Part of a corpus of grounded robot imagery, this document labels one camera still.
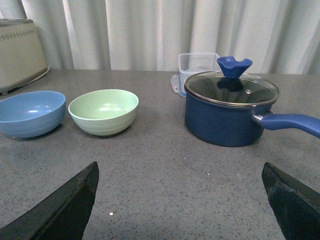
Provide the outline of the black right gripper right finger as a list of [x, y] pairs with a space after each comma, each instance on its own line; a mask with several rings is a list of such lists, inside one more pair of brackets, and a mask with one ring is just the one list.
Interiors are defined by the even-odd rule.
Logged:
[[266, 162], [261, 178], [269, 205], [287, 240], [320, 238], [320, 194]]

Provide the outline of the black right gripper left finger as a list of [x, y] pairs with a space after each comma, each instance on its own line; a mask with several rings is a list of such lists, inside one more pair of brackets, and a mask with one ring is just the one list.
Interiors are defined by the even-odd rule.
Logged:
[[92, 162], [34, 208], [0, 230], [2, 240], [80, 240], [95, 203], [99, 167]]

